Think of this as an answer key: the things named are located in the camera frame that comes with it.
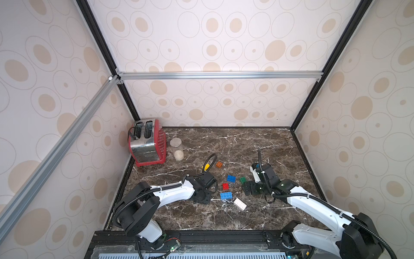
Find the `vent grille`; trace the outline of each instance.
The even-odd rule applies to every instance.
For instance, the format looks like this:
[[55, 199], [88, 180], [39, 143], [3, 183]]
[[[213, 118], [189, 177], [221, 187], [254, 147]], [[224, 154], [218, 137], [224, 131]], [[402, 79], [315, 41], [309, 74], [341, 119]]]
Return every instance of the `vent grille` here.
[[[163, 254], [150, 253], [143, 255], [144, 259]], [[131, 254], [100, 254], [99, 259], [140, 259], [138, 253]], [[256, 252], [256, 253], [186, 253], [171, 254], [167, 259], [286, 259], [284, 252]]]

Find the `white lego brick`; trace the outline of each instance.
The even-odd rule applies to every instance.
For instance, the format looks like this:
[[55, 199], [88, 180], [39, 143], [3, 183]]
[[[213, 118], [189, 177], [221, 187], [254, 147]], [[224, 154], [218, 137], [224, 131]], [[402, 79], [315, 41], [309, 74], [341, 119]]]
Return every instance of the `white lego brick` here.
[[247, 207], [247, 205], [244, 204], [244, 202], [242, 202], [239, 198], [236, 198], [236, 200], [234, 201], [234, 205], [236, 205], [242, 211], [244, 211], [244, 209]]

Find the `wire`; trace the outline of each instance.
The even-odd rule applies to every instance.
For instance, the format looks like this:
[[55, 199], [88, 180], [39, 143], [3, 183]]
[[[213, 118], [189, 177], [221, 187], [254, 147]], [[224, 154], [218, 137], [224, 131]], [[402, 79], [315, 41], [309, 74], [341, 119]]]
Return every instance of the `wire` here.
[[313, 253], [315, 253], [315, 247], [310, 246], [310, 252], [308, 254], [308, 256], [305, 259], [311, 259], [311, 257], [313, 256]]
[[135, 242], [137, 243], [137, 251], [138, 251], [138, 255], [140, 256], [140, 259], [144, 259], [141, 254], [140, 240], [138, 236], [135, 236]]
[[[171, 239], [179, 240], [178, 238], [173, 237], [173, 238], [170, 238], [167, 241], [170, 241]], [[138, 255], [140, 256], [140, 259], [144, 259], [144, 257], [142, 256], [142, 253], [141, 253], [141, 248], [140, 248], [140, 238], [138, 236], [135, 236], [135, 241], [137, 243], [137, 251], [138, 251]], [[171, 253], [171, 251], [168, 251], [163, 255], [160, 255], [158, 257], [148, 257], [148, 259], [165, 259], [170, 253]]]
[[[262, 156], [261, 156], [260, 149], [258, 150], [258, 157], [259, 157], [259, 167], [260, 167], [260, 170], [262, 170], [262, 165], [261, 165]], [[267, 187], [268, 191], [269, 192], [272, 192], [272, 189], [270, 187], [270, 183], [269, 183], [269, 179], [268, 179], [267, 175], [263, 171], [262, 171], [262, 173], [263, 173], [263, 176], [265, 178], [265, 183], [266, 183], [266, 187]], [[280, 194], [272, 193], [272, 197], [277, 198], [277, 199], [294, 197], [294, 196], [308, 197], [308, 194], [305, 194], [305, 193], [290, 193], [290, 194], [280, 195]], [[325, 207], [327, 207], [328, 209], [332, 210], [336, 214], [340, 214], [341, 213], [340, 210], [338, 210], [334, 206], [330, 205], [328, 202], [319, 199], [316, 196], [310, 195], [309, 198], [311, 198], [312, 200], [315, 200], [315, 201], [323, 204]], [[397, 256], [395, 255], [394, 251], [389, 246], [389, 244], [387, 244], [387, 242], [384, 239], [382, 239], [377, 233], [375, 233], [374, 231], [372, 231], [370, 228], [368, 228], [367, 226], [365, 226], [364, 224], [362, 224], [358, 220], [356, 220], [356, 219], [348, 216], [347, 214], [342, 214], [342, 217], [345, 218], [345, 219], [347, 219], [347, 220], [349, 220], [349, 221], [351, 221], [355, 225], [358, 225], [360, 228], [363, 228], [365, 231], [367, 231], [368, 233], [370, 233], [388, 251], [388, 254], [390, 255], [391, 259], [397, 259]]]
[[[208, 164], [208, 161], [209, 161], [212, 157], [214, 157], [213, 162], [211, 163], [211, 165], [210, 165], [207, 169], [205, 169], [205, 168], [206, 168], [206, 165]], [[202, 176], [203, 174], [205, 174], [208, 170], [210, 170], [210, 168], [212, 168], [212, 167], [213, 167], [214, 163], [216, 162], [216, 159], [217, 159], [217, 154], [216, 154], [216, 153], [214, 153], [214, 154], [212, 154], [211, 156], [209, 156], [209, 157], [207, 158], [206, 162], [204, 162], [204, 165], [203, 165], [203, 172], [202, 172], [202, 173], [200, 173], [200, 174], [191, 175], [191, 176], [192, 176], [192, 177], [199, 177], [199, 176]]]
[[[178, 188], [178, 187], [181, 187], [182, 186], [182, 184], [181, 183], [179, 183], [179, 184], [175, 184], [175, 185], [170, 185], [170, 186], [164, 186], [163, 188], [162, 188], [162, 190], [170, 190], [170, 189], [174, 189], [174, 188]], [[123, 207], [121, 207], [120, 209], [118, 209], [116, 212], [115, 212], [115, 214], [114, 214], [114, 216], [113, 216], [113, 218], [112, 218], [112, 223], [114, 224], [114, 226], [117, 226], [118, 228], [123, 228], [122, 227], [122, 225], [120, 224], [120, 223], [118, 223], [118, 217], [119, 217], [119, 215], [128, 207], [128, 206], [130, 206], [131, 204], [133, 204], [134, 202], [136, 202], [136, 201], [138, 201], [139, 199], [141, 199], [142, 197], [145, 197], [146, 195], [148, 195], [148, 194], [151, 194], [151, 193], [154, 193], [154, 192], [156, 192], [156, 191], [161, 191], [161, 188], [153, 188], [153, 189], [150, 189], [150, 190], [148, 190], [148, 191], [146, 191], [146, 192], [144, 192], [144, 193], [142, 193], [142, 194], [139, 194], [137, 197], [135, 197], [133, 200], [131, 200], [130, 202], [128, 202], [127, 204], [125, 204]]]
[[166, 242], [168, 242], [168, 241], [170, 241], [170, 240], [173, 240], [173, 239], [178, 240], [178, 241], [181, 243], [181, 240], [179, 240], [179, 239], [178, 239], [178, 238], [176, 238], [176, 237], [172, 237], [172, 238], [168, 239]]
[[128, 136], [132, 137], [133, 139], [137, 140], [138, 137], [134, 135], [134, 133], [131, 132], [131, 129], [135, 128], [135, 126], [132, 126], [129, 130], [128, 130]]
[[213, 193], [216, 193], [217, 192], [218, 187], [219, 187], [219, 184], [216, 181], [216, 186], [214, 187], [214, 192]]
[[276, 201], [276, 198], [273, 197], [273, 200], [272, 201], [268, 201], [267, 200], [267, 195], [265, 194], [265, 200], [266, 200], [267, 203], [272, 204], [272, 203], [274, 203]]

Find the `jar lid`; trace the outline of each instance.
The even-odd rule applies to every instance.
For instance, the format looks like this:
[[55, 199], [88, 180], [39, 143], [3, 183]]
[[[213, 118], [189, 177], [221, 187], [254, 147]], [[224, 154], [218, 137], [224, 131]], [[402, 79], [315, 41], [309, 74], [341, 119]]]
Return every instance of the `jar lid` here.
[[173, 147], [173, 148], [177, 148], [177, 147], [179, 147], [179, 146], [181, 145], [181, 143], [182, 143], [182, 141], [181, 141], [181, 139], [179, 139], [179, 138], [173, 138], [173, 139], [170, 141], [170, 145], [171, 145], [171, 147]]

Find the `blue lego brick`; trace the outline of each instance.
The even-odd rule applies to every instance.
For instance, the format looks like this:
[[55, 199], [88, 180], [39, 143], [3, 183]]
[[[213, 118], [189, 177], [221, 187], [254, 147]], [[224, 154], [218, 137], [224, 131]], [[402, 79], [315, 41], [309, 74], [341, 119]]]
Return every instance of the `blue lego brick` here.
[[233, 175], [228, 175], [227, 176], [227, 181], [231, 182], [231, 183], [235, 183], [236, 182], [236, 177]]
[[233, 198], [233, 194], [231, 193], [231, 191], [229, 191], [229, 192], [222, 192], [222, 193], [220, 193], [220, 198], [222, 200], [232, 199]]

